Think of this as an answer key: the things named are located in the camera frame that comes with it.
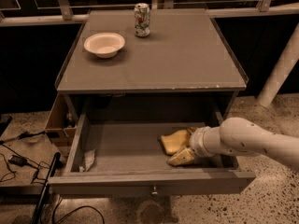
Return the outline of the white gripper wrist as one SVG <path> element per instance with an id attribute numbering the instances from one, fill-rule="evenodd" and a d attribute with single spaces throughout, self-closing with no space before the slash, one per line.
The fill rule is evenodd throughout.
<path id="1" fill-rule="evenodd" d="M 190 147 L 182 147 L 167 161 L 172 166 L 193 164 L 196 157 L 212 157 L 217 154 L 215 147 L 219 144 L 219 128 L 209 126 L 189 127 Z"/>

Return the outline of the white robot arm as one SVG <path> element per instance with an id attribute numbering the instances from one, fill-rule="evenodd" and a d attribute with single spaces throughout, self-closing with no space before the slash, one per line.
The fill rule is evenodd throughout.
<path id="1" fill-rule="evenodd" d="M 216 155 L 265 155 L 299 172 L 299 139 L 269 132 L 242 118 L 226 119 L 218 127 L 188 128 L 162 137 L 172 166 L 194 164 Z"/>

